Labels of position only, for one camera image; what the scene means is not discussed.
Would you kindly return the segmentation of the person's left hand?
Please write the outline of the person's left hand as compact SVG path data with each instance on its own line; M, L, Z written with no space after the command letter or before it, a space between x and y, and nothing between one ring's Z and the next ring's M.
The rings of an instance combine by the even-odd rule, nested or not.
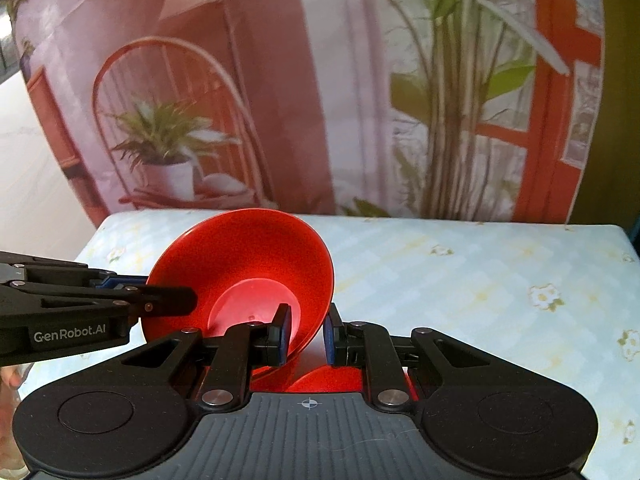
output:
M25 369L23 365L12 365L1 367L1 381L12 390L21 387L25 380Z

